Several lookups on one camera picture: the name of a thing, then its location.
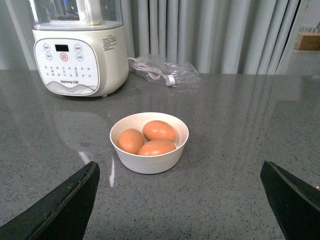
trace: plastic bag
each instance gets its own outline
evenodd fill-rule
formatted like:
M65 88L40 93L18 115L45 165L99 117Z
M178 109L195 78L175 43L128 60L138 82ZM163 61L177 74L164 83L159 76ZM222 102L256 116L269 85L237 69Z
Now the plastic bag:
M189 62L166 62L166 59L159 55L128 59L129 67L150 83L172 88L198 88L202 83L198 71Z

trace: control panel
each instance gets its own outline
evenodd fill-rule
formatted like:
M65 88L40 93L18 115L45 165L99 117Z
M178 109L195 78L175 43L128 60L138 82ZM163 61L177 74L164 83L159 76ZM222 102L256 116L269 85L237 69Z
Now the control panel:
M34 45L34 55L42 81L52 92L83 96L99 88L97 58L86 42L68 38L41 39Z

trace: cardboard box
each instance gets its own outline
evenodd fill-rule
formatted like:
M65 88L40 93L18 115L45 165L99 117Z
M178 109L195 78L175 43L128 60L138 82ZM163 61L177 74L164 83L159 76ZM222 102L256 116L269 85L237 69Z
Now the cardboard box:
M294 48L299 50L319 50L320 33L299 32Z

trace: red button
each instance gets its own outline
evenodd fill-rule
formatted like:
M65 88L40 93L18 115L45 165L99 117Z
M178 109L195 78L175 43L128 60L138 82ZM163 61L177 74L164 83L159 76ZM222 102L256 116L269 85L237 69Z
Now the red button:
M60 54L60 59L61 59L62 61L64 61L64 62L68 61L68 55L65 54L64 52L62 52L62 53Z

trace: clear container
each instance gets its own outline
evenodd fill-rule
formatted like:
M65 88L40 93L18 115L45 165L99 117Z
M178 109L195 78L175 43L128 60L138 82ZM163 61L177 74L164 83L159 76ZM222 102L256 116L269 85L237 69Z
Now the clear container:
M120 0L29 0L34 30L95 31L123 26Z

